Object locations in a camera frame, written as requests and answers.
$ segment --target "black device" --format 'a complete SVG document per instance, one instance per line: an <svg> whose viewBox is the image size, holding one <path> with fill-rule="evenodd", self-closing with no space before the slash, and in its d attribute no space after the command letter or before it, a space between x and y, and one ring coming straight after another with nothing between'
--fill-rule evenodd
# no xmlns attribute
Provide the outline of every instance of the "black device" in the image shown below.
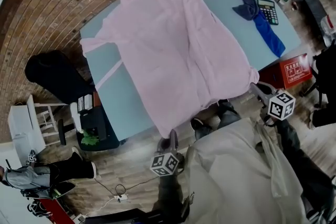
<svg viewBox="0 0 336 224"><path fill-rule="evenodd" d="M9 164L9 162L8 162L7 159L6 159L6 163L7 163L7 165L8 165L8 168L9 168L9 169L12 169L12 168L11 168L11 165Z"/></svg>
<svg viewBox="0 0 336 224"><path fill-rule="evenodd" d="M275 3L271 0L257 0L258 6L271 25L278 25Z"/></svg>

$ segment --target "pink shirt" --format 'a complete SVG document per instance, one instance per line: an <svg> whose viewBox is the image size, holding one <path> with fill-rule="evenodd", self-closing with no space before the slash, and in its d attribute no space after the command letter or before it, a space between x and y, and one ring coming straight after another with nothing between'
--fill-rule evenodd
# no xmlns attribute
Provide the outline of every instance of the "pink shirt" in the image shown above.
<svg viewBox="0 0 336 224"><path fill-rule="evenodd" d="M95 38L81 40L84 53L107 42L117 44L163 137L219 99L245 93L259 79L235 37L203 0L121 0Z"/></svg>

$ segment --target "cable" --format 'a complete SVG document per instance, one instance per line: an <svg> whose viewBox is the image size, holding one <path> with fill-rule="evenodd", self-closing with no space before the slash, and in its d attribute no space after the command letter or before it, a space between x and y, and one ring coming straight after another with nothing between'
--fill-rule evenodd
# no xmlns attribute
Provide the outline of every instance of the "cable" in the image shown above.
<svg viewBox="0 0 336 224"><path fill-rule="evenodd" d="M104 207L105 207L111 200L114 200L114 199L115 199L115 198L113 197L112 199L110 199L109 201L107 201L106 204L105 204L104 206L100 207L98 210L88 212L84 217L86 217L86 216L87 216L88 214L90 214L90 213L100 211L100 210L103 209L103 208L104 208Z"/></svg>
<svg viewBox="0 0 336 224"><path fill-rule="evenodd" d="M96 181L99 185L103 186L103 187L104 187L110 194L112 194L113 196L120 196L120 195L125 194L127 190L130 190L130 189L132 189L132 188L137 187L138 185L145 184L145 183L147 183L147 182L149 182L149 181L152 181L152 180L154 180L154 179L157 179L157 178L158 178L158 177L156 176L156 177L154 177L154 178L152 178L152 179L149 179L149 180L147 180L147 181L145 181L145 182L138 183L138 184L136 184L136 185L134 185L134 186L132 186L132 187L130 187L130 188L125 188L125 186L124 186L123 184L117 184L116 187L114 188L114 190L115 190L115 192L116 192L117 194L114 194L112 191L110 191L104 184L100 183L98 180L95 179L95 181ZM124 188L124 191L121 192L121 193L118 192L118 190L117 190L118 186L122 186L122 187Z"/></svg>
<svg viewBox="0 0 336 224"><path fill-rule="evenodd" d="M110 194L112 194L113 196L117 196L118 194L114 194L112 191L110 191L105 185L103 185L102 183L100 183L99 181L97 181L96 179L95 179L95 181L99 184L99 185L101 185L101 186L103 186Z"/></svg>
<svg viewBox="0 0 336 224"><path fill-rule="evenodd" d="M95 181L99 184L99 185L101 185L101 186L103 186L110 194L112 194L113 196L120 196L120 195L123 195L124 193L126 193L126 191L127 190L130 190L130 189L132 189L132 188L135 188L136 186L138 186L138 185L142 185L142 184L145 184L145 183L147 183L147 182L149 182L149 181L152 181L152 180L154 180L154 179L157 179L158 178L158 176L156 176L156 177L154 177L154 178L152 178L152 179L149 179L149 180L147 180L147 181L145 181L145 182L141 182L141 183L138 183L138 184L136 184L136 185L134 185L134 186L132 186L132 187L130 187L130 188L125 188L124 187L124 185L123 184L117 184L116 185L116 187L114 188L116 191L116 193L117 194L114 194L112 191L110 191L104 184L102 184L102 183L100 183L98 180L96 180L95 179ZM123 188L124 188L124 192L123 193L119 193L118 191L117 191L117 187L118 186L122 186ZM102 206L102 207L100 207L98 210L94 210L94 211L90 211L90 212L88 212L84 217L86 217L88 214L90 214L90 213L93 213L93 212L98 212L98 211L100 211L101 209L103 209L110 201L112 201L112 200L114 200L115 198L113 197L112 199L110 199L109 201L107 201L106 202L106 204L104 205L104 206Z"/></svg>

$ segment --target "light blue table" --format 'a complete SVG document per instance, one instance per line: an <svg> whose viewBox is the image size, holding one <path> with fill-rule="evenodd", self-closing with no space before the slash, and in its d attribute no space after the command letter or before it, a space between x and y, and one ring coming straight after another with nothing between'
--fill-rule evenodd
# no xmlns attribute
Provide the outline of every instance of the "light blue table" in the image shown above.
<svg viewBox="0 0 336 224"><path fill-rule="evenodd" d="M260 70L277 60L257 31L254 22L246 21L232 10L232 7L242 4L242 0L204 0L204 2L236 37L253 67ZM87 23L80 31L82 38L94 37L102 26L102 20L119 3L119 0L115 1ZM285 44L284 54L286 54L298 47L301 41L278 5L276 11L279 25L272 26L272 29ZM93 80L97 83L120 60L120 54L115 44L105 44L87 53L87 60ZM154 127L123 65L104 83L98 93L119 140Z"/></svg>

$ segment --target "blue cloth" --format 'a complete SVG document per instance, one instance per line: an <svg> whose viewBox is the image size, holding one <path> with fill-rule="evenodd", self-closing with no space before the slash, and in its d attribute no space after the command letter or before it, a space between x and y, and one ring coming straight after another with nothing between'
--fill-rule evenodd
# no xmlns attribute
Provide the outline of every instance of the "blue cloth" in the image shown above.
<svg viewBox="0 0 336 224"><path fill-rule="evenodd" d="M280 38L273 32L264 14L259 10L256 0L243 0L243 2L244 4L232 9L242 18L253 20L267 46L277 57L280 57L286 48Z"/></svg>
<svg viewBox="0 0 336 224"><path fill-rule="evenodd" d="M259 7L256 0L243 0L244 4L232 9L246 20L253 20L258 15Z"/></svg>

